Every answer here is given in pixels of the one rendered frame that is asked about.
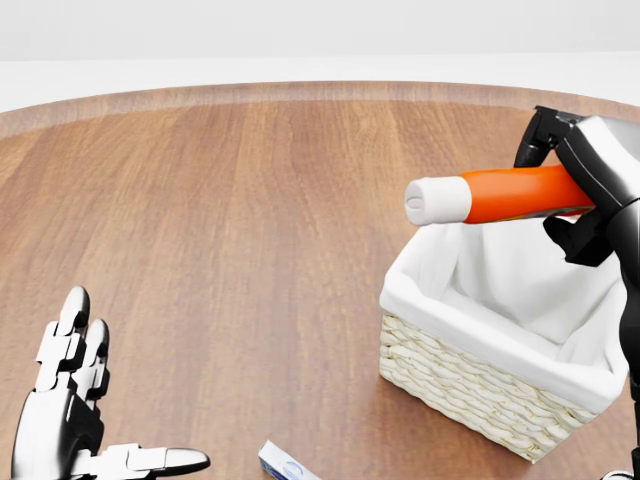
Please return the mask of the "orange ketchup bottle white cap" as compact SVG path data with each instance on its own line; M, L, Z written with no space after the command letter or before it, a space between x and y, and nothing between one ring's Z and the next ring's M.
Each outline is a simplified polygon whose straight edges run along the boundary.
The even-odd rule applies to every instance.
M424 177L408 184L404 206L412 224L425 226L576 215L594 203L558 164Z

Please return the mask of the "white and blue box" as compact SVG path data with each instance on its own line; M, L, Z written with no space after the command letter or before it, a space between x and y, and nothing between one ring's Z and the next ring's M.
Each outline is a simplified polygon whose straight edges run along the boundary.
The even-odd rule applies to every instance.
M270 440L261 447L258 458L262 469L275 480L321 480Z

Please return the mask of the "white cloth basket liner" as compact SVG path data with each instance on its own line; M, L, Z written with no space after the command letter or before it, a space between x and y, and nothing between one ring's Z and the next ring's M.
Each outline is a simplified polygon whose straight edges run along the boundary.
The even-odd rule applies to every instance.
M491 366L594 413L628 372L619 263L569 264L538 220L419 229L388 270L381 307Z

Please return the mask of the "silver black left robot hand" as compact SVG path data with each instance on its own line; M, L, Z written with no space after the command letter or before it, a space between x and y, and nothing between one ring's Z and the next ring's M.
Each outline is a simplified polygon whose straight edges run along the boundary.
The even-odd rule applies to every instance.
M106 322L90 317L87 291L73 287L41 340L39 372L16 429L11 480L158 480L209 467L207 454L191 448L101 446L97 403L109 387L109 344Z

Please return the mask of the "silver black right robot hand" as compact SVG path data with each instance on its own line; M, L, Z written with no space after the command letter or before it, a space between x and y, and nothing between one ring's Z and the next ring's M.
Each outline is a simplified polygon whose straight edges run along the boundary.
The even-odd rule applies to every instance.
M543 226L569 263L596 267L622 243L614 218L640 201L640 123L581 116L537 106L519 144L514 166L540 166L554 151L594 206L575 223L555 215Z

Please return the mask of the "pale wicker basket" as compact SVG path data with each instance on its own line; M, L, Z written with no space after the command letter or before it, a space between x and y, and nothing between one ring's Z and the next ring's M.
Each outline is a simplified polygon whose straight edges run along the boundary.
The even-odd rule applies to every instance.
M380 375L535 463L597 415L382 313Z

